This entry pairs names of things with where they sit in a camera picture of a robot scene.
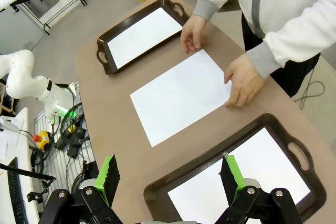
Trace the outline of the person's left hand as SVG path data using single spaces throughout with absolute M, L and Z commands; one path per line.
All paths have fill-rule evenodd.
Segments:
M 226 106 L 243 107 L 247 105 L 263 87 L 263 78 L 247 57 L 242 54 L 232 61 L 224 73 L 224 83 L 231 81 L 230 96 Z

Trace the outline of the person's right hand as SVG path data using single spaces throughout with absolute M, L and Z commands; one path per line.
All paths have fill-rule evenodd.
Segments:
M 180 42 L 185 53 L 189 53 L 190 51 L 195 52 L 204 46 L 206 40 L 202 33 L 206 25 L 206 19 L 194 14 L 184 24 Z

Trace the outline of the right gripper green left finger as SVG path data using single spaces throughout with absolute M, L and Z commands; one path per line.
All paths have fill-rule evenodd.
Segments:
M 108 156 L 93 185 L 74 194 L 65 189 L 54 190 L 39 223 L 122 223 L 111 208 L 119 181 L 116 157 Z

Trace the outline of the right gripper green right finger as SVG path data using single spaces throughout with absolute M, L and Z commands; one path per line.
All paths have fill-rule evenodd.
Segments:
M 228 208 L 216 223 L 302 223 L 290 192 L 275 188 L 270 193 L 247 185 L 234 156 L 224 155 L 219 172 L 228 201 Z

